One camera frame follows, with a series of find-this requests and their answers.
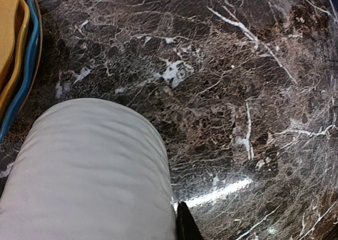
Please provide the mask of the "blue polka dot plate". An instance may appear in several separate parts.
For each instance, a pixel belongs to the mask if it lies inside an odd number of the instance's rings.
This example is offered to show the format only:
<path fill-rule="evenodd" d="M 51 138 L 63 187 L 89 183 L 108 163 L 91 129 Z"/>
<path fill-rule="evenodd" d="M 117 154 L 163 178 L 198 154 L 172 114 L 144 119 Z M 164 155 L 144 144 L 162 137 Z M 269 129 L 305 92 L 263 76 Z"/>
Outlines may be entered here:
<path fill-rule="evenodd" d="M 9 107 L 4 117 L 1 118 L 1 139 L 4 139 L 5 135 L 7 134 L 7 132 L 10 130 L 11 126 L 13 125 L 14 120 L 16 119 L 20 109 L 22 108 L 25 100 L 27 99 L 32 89 L 32 86 L 33 86 L 33 83 L 34 83 L 34 80 L 35 80 L 35 77 L 38 71 L 37 69 L 36 73 L 31 76 L 30 72 L 25 67 L 26 48 L 27 48 L 27 43 L 29 40 L 29 28 L 30 28 L 30 25 L 27 31 L 26 46 L 24 48 L 24 55 L 22 59 L 23 62 L 22 62 L 22 67 L 21 67 L 21 75 L 20 75 L 18 84 L 15 88 L 13 98 L 9 104 Z"/>

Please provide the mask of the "cream ribbed mug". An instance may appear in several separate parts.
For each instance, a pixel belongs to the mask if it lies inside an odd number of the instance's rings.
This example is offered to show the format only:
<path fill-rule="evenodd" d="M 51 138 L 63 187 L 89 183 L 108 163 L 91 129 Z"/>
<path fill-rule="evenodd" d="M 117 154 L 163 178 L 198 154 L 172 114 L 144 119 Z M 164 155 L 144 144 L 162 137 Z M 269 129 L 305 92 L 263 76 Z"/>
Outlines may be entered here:
<path fill-rule="evenodd" d="M 8 176 L 1 239 L 176 239 L 167 153 L 156 128 L 102 99 L 49 108 Z"/>

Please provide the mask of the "yellow polka dot plate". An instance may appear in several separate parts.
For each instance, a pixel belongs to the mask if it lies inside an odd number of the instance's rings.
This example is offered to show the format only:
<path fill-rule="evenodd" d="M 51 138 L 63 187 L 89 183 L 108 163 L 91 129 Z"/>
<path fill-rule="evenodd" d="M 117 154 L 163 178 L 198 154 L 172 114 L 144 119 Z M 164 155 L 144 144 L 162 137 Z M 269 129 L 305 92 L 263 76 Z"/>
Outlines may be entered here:
<path fill-rule="evenodd" d="M 1 90 L 1 118 L 4 117 L 9 107 L 21 75 L 29 19 L 30 11 L 26 1 L 19 0 L 15 17 L 15 46 L 13 57 L 6 77 L 5 86 L 3 90 Z"/>
<path fill-rule="evenodd" d="M 15 17 L 19 0 L 1 0 L 1 90 L 13 57 L 15 46 Z"/>

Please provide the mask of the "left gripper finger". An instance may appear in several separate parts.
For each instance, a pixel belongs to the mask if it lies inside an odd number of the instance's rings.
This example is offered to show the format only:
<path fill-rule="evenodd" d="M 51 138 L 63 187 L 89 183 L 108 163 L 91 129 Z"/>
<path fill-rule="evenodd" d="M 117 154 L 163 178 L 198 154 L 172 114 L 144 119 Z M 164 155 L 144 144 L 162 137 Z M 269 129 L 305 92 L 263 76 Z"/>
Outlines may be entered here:
<path fill-rule="evenodd" d="M 179 240 L 204 240 L 185 202 L 177 206 L 176 231 Z"/>

